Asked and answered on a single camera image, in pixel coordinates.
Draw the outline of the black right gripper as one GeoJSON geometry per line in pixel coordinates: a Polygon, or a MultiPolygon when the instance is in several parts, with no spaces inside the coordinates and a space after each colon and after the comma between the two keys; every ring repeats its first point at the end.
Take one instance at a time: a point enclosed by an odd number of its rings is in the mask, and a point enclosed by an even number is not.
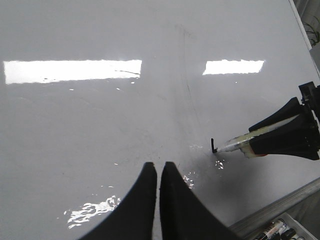
{"type": "Polygon", "coordinates": [[[320,159],[320,86],[311,81],[298,87],[302,105],[297,97],[293,97],[278,111],[248,129],[252,132],[298,115],[289,123],[251,139],[249,145],[256,155],[320,159]]]}

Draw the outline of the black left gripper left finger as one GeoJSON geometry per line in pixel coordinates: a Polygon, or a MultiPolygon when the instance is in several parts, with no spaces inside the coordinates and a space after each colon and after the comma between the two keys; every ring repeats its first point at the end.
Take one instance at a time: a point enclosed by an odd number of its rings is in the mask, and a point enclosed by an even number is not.
{"type": "Polygon", "coordinates": [[[134,185],[112,213],[82,240],[151,240],[155,216],[157,172],[146,162],[134,185]]]}

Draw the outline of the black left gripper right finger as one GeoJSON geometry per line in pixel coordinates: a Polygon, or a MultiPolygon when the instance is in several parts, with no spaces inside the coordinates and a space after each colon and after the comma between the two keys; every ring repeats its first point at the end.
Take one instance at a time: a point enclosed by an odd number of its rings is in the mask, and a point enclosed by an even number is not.
{"type": "Polygon", "coordinates": [[[161,175],[159,210],[164,240],[239,240],[188,188],[173,162],[161,175]]]}

